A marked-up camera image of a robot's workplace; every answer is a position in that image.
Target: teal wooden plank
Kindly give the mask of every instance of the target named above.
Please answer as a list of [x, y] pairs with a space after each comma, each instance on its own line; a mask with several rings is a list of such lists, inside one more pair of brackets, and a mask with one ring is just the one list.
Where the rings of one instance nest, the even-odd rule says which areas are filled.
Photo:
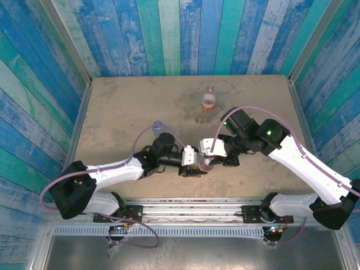
[[157, 0], [136, 0], [150, 76], [165, 75]]
[[36, 194], [40, 194], [51, 182], [45, 175], [2, 148], [0, 148], [0, 176]]
[[74, 130], [73, 122], [2, 32], [0, 32], [0, 59], [71, 137]]
[[309, 68], [314, 63], [316, 57], [320, 53], [322, 47], [325, 45], [327, 40], [329, 39], [330, 35], [336, 28], [338, 22], [341, 20], [342, 16], [344, 15], [345, 11], [347, 10], [348, 6], [350, 5], [352, 0], [344, 0], [339, 9], [337, 10], [336, 14], [332, 18], [331, 22], [329, 23], [328, 27], [326, 28], [325, 32], [322, 34], [319, 42], [316, 44], [315, 49], [309, 56], [308, 61], [306, 62], [305, 66], [301, 70], [298, 78], [296, 79], [295, 85], [298, 88], [303, 81], [305, 74], [308, 72]]
[[298, 35], [291, 46], [290, 52], [285, 59], [283, 66], [280, 70], [280, 74], [289, 75], [291, 69], [298, 60], [303, 48], [309, 40], [311, 34], [314, 31], [317, 23], [320, 21], [322, 14], [326, 7], [329, 5], [330, 0], [314, 0], [304, 22], [301, 26]]
[[350, 180], [355, 180], [360, 178], [360, 165], [356, 166], [355, 168], [351, 169], [350, 171], [344, 174]]
[[344, 16], [341, 18], [336, 28], [332, 32], [331, 36], [329, 37], [325, 45], [322, 47], [319, 54], [317, 55], [312, 66], [309, 68], [302, 83], [298, 87], [300, 100], [303, 95], [305, 96], [308, 94], [308, 92], [306, 91], [311, 87], [315, 77], [322, 69], [326, 61], [329, 59], [329, 55], [333, 53], [336, 46], [338, 46], [338, 44], [340, 43], [340, 40], [349, 30], [349, 27], [352, 25], [354, 20], [359, 16], [359, 12], [360, 12], [360, 1], [359, 0], [352, 1], [348, 6], [348, 8], [346, 9]]
[[336, 87], [360, 61], [360, 15], [352, 23], [339, 44], [328, 55], [327, 61], [308, 89], [302, 91], [300, 102], [307, 121], [329, 98]]
[[75, 64], [72, 56], [70, 55], [68, 49], [65, 47], [65, 44], [62, 42], [58, 32], [56, 31], [54, 25], [52, 24], [50, 18], [47, 16], [46, 11], [44, 10], [42, 4], [40, 3], [39, 0], [33, 0], [33, 2], [35, 4], [39, 14], [41, 15], [41, 18], [44, 20], [47, 28], [49, 28], [52, 36], [54, 37], [58, 47], [60, 48], [60, 50], [62, 51], [62, 53], [66, 57], [66, 60], [69, 63], [69, 65], [71, 66], [71, 68], [73, 69], [73, 72], [74, 72], [75, 76], [78, 78], [79, 83], [81, 84], [82, 88], [85, 89], [86, 83], [85, 83], [83, 77], [80, 75], [78, 67], [76, 66], [76, 64]]
[[65, 151], [68, 150], [70, 137], [1, 60], [0, 88], [45, 129]]
[[348, 100], [360, 87], [360, 64], [358, 64], [349, 76], [336, 89], [332, 96], [319, 109], [309, 122], [309, 129], [314, 136], [326, 121]]
[[[332, 59], [333, 58], [330, 56], [330, 62], [326, 65], [336, 65], [338, 60], [335, 59], [334, 61], [332, 61]], [[359, 63], [360, 38], [355, 43], [355, 45], [348, 51], [346, 56], [339, 62], [333, 72], [331, 72], [333, 70], [332, 68], [326, 69], [318, 74], [319, 78], [314, 80], [314, 87], [312, 88], [314, 90], [314, 94], [311, 95], [312, 100], [308, 102], [309, 105], [307, 107], [305, 107], [305, 103], [303, 103], [303, 110], [307, 121], [310, 121], [310, 119], [314, 117], [314, 115], [319, 111], [322, 105], [331, 97], [331, 95], [336, 91], [336, 89], [341, 85], [341, 83], [346, 80], [347, 76], [354, 70], [354, 68], [356, 68]]]
[[158, 0], [165, 75], [181, 75], [180, 13], [177, 1]]
[[75, 13], [68, 0], [53, 0], [54, 6], [59, 13], [62, 22], [66, 26], [69, 34], [78, 49], [78, 52], [85, 64], [86, 70], [91, 78], [100, 77], [100, 71], [95, 59], [85, 39], [84, 33], [78, 23]]
[[[215, 75], [230, 74], [245, 2], [246, 0], [224, 0], [214, 68]], [[252, 8], [254, 6], [257, 7], [256, 5], [261, 5], [261, 3], [253, 4], [254, 5], [249, 3], [249, 7]]]
[[26, 270], [27, 264], [0, 264], [0, 270]]
[[360, 165], [360, 140], [338, 154], [327, 165], [334, 171], [344, 174]]

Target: transparent bottle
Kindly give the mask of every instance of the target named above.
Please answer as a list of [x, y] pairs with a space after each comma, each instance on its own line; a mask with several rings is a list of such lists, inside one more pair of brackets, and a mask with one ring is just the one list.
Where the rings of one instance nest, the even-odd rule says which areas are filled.
[[207, 88], [207, 93], [202, 96], [201, 106], [206, 111], [211, 111], [215, 108], [216, 97], [213, 94], [214, 86], [210, 84]]
[[158, 138], [158, 137], [160, 136], [160, 134], [166, 132], [166, 127], [163, 126], [163, 125], [161, 125], [161, 124], [162, 124], [161, 121], [155, 121], [155, 122], [154, 122], [154, 125], [156, 125], [156, 126], [154, 126], [154, 127], [152, 128], [152, 131], [153, 131], [153, 133], [154, 133], [155, 139]]

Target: beige table surface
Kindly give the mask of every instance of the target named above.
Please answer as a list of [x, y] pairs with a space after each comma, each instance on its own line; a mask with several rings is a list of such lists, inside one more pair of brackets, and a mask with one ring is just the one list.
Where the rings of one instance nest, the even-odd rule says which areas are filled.
[[[204, 111], [201, 97], [213, 83], [216, 108]], [[229, 109], [254, 105], [271, 110], [304, 138], [285, 76], [160, 76], [97, 78], [94, 80], [75, 160], [99, 165], [126, 159], [134, 139], [156, 120], [173, 128], [180, 139], [193, 146], [212, 138], [220, 117]], [[247, 110], [259, 124], [268, 116]], [[226, 128], [223, 134], [230, 134]], [[149, 131], [136, 150], [152, 144]], [[312, 192], [300, 178], [282, 164], [261, 153], [240, 156], [240, 166], [221, 165], [201, 178], [177, 176], [177, 168], [167, 168], [138, 181], [115, 184], [104, 191], [115, 191], [124, 198], [150, 197], [263, 197], [272, 191], [284, 194]]]

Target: painted wood panel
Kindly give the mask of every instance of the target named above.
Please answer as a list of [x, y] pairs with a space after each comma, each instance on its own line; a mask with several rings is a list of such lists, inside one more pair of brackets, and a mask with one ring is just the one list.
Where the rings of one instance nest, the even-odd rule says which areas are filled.
[[319, 109], [309, 123], [312, 136], [325, 124], [326, 121], [354, 94], [360, 87], [360, 64], [358, 64], [343, 83], [335, 90], [332, 96]]
[[224, 0], [203, 1], [201, 5], [198, 75], [213, 75]]
[[92, 3], [117, 75], [132, 76], [128, 52], [114, 5], [109, 4], [107, 0], [92, 0]]
[[181, 75], [180, 11], [178, 1], [158, 0], [165, 75]]
[[81, 76], [81, 74], [80, 74], [80, 72], [79, 72], [79, 70], [78, 70], [72, 56], [68, 52], [68, 49], [66, 48], [65, 44], [61, 40], [57, 30], [53, 26], [50, 18], [47, 16], [46, 11], [44, 10], [43, 6], [40, 3], [40, 0], [33, 0], [33, 2], [34, 2], [34, 5], [35, 5], [36, 9], [39, 12], [39, 14], [41, 15], [42, 20], [44, 20], [44, 23], [46, 24], [47, 28], [49, 28], [51, 35], [55, 39], [55, 41], [56, 41], [58, 47], [60, 48], [61, 52], [66, 57], [67, 62], [71, 66], [76, 78], [78, 79], [79, 83], [81, 84], [81, 86], [82, 86], [82, 88], [84, 90], [85, 87], [86, 87], [86, 83], [85, 83], [84, 79], [82, 78], [82, 76]]
[[0, 60], [0, 88], [2, 88], [23, 110], [25, 110], [40, 126], [67, 151], [70, 137], [50, 116], [47, 110], [15, 77], [11, 70]]
[[262, 74], [277, 74], [314, 0], [291, 0]]
[[181, 74], [197, 75], [201, 0], [180, 0]]
[[[64, 56], [63, 52], [60, 50], [59, 46], [57, 45], [55, 38], [52, 36], [49, 28], [45, 24], [44, 20], [41, 18], [40, 13], [38, 12], [35, 4], [33, 1], [27, 1], [27, 0], [18, 0], [19, 6], [16, 6], [16, 4], [13, 4], [16, 7], [12, 7], [11, 10], [14, 9], [20, 9], [24, 11], [24, 13], [28, 16], [30, 22], [32, 23], [33, 27], [37, 30], [41, 38], [43, 39], [46, 46], [51, 51], [52, 55], [55, 57], [56, 62], [60, 66], [61, 70], [66, 75], [67, 79], [73, 86], [74, 90], [78, 94], [80, 98], [83, 97], [84, 93], [84, 87], [85, 85], [81, 84], [79, 79], [74, 74], [74, 71], [69, 65], [69, 62], [67, 61], [66, 57]], [[19, 12], [13, 12], [13, 16], [19, 16], [21, 13]]]
[[247, 0], [232, 60], [231, 74], [246, 74], [268, 0]]
[[56, 179], [62, 167], [31, 143], [13, 127], [0, 119], [0, 147], [43, 173], [50, 179]]
[[0, 35], [7, 37], [51, 95], [57, 100], [71, 121], [75, 123], [80, 107], [80, 99], [77, 94], [71, 87], [61, 84], [59, 80], [56, 79], [56, 74], [45, 65], [19, 27], [11, 19], [10, 14], [1, 4], [0, 20], [0, 30], [2, 31]]
[[354, 68], [360, 63], [360, 38], [355, 43], [353, 48], [347, 53], [347, 55], [341, 60], [336, 69], [328, 76], [328, 79], [322, 86], [322, 88], [316, 93], [313, 99], [310, 101], [308, 107], [304, 107], [304, 113], [306, 119], [309, 121], [319, 111], [322, 105], [331, 97], [341, 83], [346, 80], [348, 75], [354, 70]]
[[0, 118], [62, 166], [66, 151], [0, 88]]
[[0, 270], [26, 270], [26, 264], [0, 264]]
[[0, 205], [34, 217], [42, 217], [43, 209], [38, 194], [2, 177], [0, 177], [0, 194]]
[[73, 9], [68, 0], [52, 0], [56, 11], [60, 15], [62, 22], [67, 28], [74, 45], [84, 62], [84, 65], [91, 78], [100, 77], [100, 71], [97, 67], [93, 54], [85, 39], [84, 33], [78, 23], [78, 20], [73, 13]]
[[134, 76], [288, 74], [330, 0], [69, 0], [73, 11], [53, 1], [79, 52], [108, 77], [110, 59], [126, 57], [121, 35]]
[[352, 25], [353, 21], [357, 18], [359, 13], [360, 1], [352, 1], [346, 9], [346, 12], [342, 16], [341, 20], [337, 24], [335, 30], [332, 32], [331, 36], [327, 40], [326, 44], [317, 55], [312, 66], [309, 68], [302, 83], [300, 84], [298, 89], [300, 99], [308, 94], [307, 90], [312, 85], [313, 80], [323, 67], [324, 63], [328, 60], [329, 55], [333, 53], [334, 49], [339, 44], [340, 40], [348, 31], [349, 27]]
[[0, 206], [0, 235], [35, 239], [40, 218]]
[[0, 235], [0, 263], [26, 264], [34, 240]]
[[289, 4], [290, 0], [269, 0], [247, 74], [262, 74]]
[[59, 64], [56, 62], [49, 48], [45, 45], [43, 39], [36, 31], [35, 27], [31, 24], [29, 18], [26, 16], [23, 10], [18, 7], [16, 1], [1, 0], [0, 5], [3, 5], [10, 13], [14, 22], [18, 25], [18, 27], [21, 29], [21, 32], [25, 35], [27, 40], [33, 46], [33, 49], [40, 56], [40, 58], [43, 60], [49, 70], [52, 70], [53, 74], [58, 78], [58, 82], [63, 82], [64, 87], [68, 87], [69, 89], [74, 90], [73, 86], [70, 84], [65, 73], [62, 71]]
[[245, 0], [224, 0], [215, 61], [215, 75], [229, 75]]
[[0, 148], [0, 176], [40, 194], [51, 180], [33, 167]]
[[321, 49], [323, 48], [323, 46], [329, 39], [331, 33], [336, 28], [337, 24], [341, 20], [342, 16], [344, 15], [345, 11], [347, 10], [347, 8], [351, 2], [352, 2], [352, 0], [344, 0], [343, 1], [341, 6], [339, 7], [339, 9], [337, 10], [336, 14], [332, 18], [331, 22], [329, 23], [328, 27], [326, 28], [325, 32], [322, 34], [319, 42], [316, 44], [313, 52], [309, 56], [308, 61], [306, 62], [305, 66], [301, 70], [298, 78], [296, 79], [295, 85], [296, 85], [297, 89], [299, 89], [299, 86], [300, 86], [301, 82], [303, 81], [305, 74], [308, 72], [309, 68], [314, 63], [316, 57], [321, 52]]
[[116, 68], [111, 59], [91, 0], [69, 0], [69, 2], [73, 7], [73, 11], [92, 51], [92, 55], [97, 62], [101, 75], [104, 77], [117, 76]]
[[136, 0], [142, 38], [145, 46], [148, 73], [165, 75], [163, 44], [157, 0]]
[[134, 76], [147, 76], [149, 70], [147, 68], [136, 0], [114, 0], [114, 4], [128, 51], [132, 73]]
[[[333, 74], [335, 69], [337, 69], [337, 72], [339, 73], [339, 69], [341, 68], [347, 68], [344, 70], [343, 76], [346, 74], [349, 74], [351, 70], [358, 64], [358, 46], [360, 46], [360, 41], [357, 42], [360, 38], [360, 15], [357, 17], [357, 19], [352, 23], [348, 31], [345, 33], [343, 38], [340, 40], [340, 43], [335, 47], [335, 49], [332, 51], [330, 55], [327, 56], [327, 61], [323, 65], [322, 69], [319, 71], [319, 73], [314, 78], [312, 84], [307, 89], [307, 94], [304, 94], [300, 97], [300, 102], [302, 106], [304, 107], [305, 116], [308, 120], [313, 116], [313, 114], [308, 113], [308, 107], [311, 102], [313, 102], [313, 99], [315, 95], [320, 91], [320, 89], [324, 86], [326, 82], [328, 82], [329, 77], [340, 79], [339, 74]], [[354, 58], [351, 58], [351, 54], [357, 52], [354, 55]], [[343, 60], [343, 58], [346, 57], [347, 60], [352, 60], [352, 63], [349, 63], [347, 65], [346, 60]]]
[[280, 70], [280, 74], [289, 74], [296, 61], [298, 60], [303, 48], [309, 40], [314, 28], [320, 21], [326, 7], [330, 3], [330, 0], [314, 0], [311, 9], [309, 10], [303, 25], [301, 26], [298, 35], [292, 45], [285, 62]]
[[335, 134], [360, 114], [360, 88], [340, 109], [326, 122], [313, 137], [315, 148], [321, 149]]
[[70, 118], [2, 33], [0, 33], [0, 59], [16, 74], [19, 81], [44, 106], [67, 135], [71, 136], [74, 124]]

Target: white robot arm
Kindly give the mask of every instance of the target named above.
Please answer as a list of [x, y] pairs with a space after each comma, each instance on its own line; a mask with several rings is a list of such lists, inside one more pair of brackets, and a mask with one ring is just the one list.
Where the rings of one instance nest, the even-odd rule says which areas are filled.
[[[215, 141], [213, 151], [210, 150], [213, 139], [208, 138], [200, 141], [199, 151], [187, 146], [182, 152], [174, 152], [172, 151], [175, 146], [174, 137], [164, 133], [154, 140], [151, 146], [134, 154], [132, 159], [121, 168], [99, 170], [85, 174], [79, 179], [70, 178], [55, 185], [50, 190], [50, 194], [65, 219], [80, 213], [114, 215], [121, 208], [123, 201], [119, 200], [119, 196], [115, 193], [99, 192], [105, 187], [151, 176], [158, 172], [160, 165], [178, 167], [179, 176], [198, 177], [207, 173], [194, 169], [201, 162], [233, 167], [240, 165], [239, 155], [261, 152], [288, 167], [315, 191], [310, 195], [270, 193], [260, 206], [263, 219], [270, 222], [274, 217], [286, 215], [315, 217], [328, 228], [333, 230], [341, 228], [358, 199], [343, 186], [359, 191], [358, 181], [351, 181], [337, 174], [303, 148], [307, 156], [341, 184], [335, 183], [305, 159], [289, 131], [275, 120], [267, 119], [262, 125], [258, 125], [254, 119], [250, 119], [240, 110], [228, 118], [226, 127], [232, 136], [220, 134]], [[125, 163], [125, 160], [85, 167], [80, 161], [76, 161], [64, 171], [64, 174], [79, 170], [111, 168], [121, 163]]]

